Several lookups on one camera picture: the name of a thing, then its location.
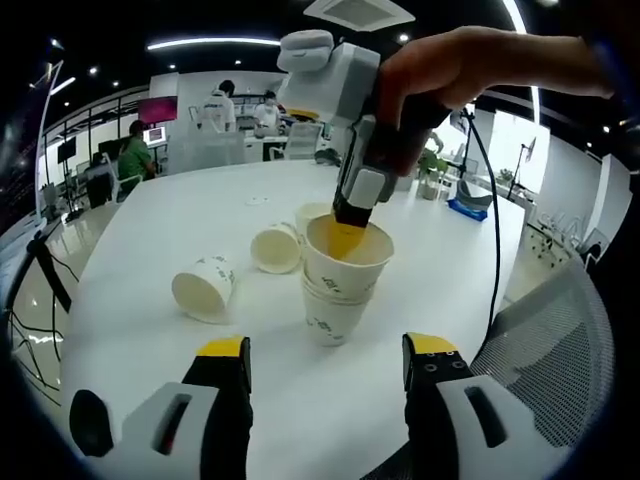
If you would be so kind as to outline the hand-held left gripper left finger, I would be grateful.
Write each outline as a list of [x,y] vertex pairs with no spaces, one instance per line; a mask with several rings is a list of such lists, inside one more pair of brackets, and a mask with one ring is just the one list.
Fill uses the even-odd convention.
[[180,382],[168,382],[123,422],[133,464],[124,477],[245,479],[251,407],[250,339],[201,347]]

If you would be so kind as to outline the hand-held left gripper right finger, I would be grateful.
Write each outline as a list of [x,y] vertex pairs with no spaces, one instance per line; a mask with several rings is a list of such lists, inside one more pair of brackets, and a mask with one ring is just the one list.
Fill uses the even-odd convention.
[[524,403],[441,337],[408,332],[402,348],[416,479],[548,477],[548,444]]

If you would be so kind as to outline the person's right hand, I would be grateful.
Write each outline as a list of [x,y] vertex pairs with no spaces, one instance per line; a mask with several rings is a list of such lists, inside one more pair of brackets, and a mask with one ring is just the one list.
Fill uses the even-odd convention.
[[428,92],[451,110],[477,98],[491,85],[483,55],[498,35],[495,29],[465,26],[406,44],[379,69],[377,121],[399,128],[410,95]]

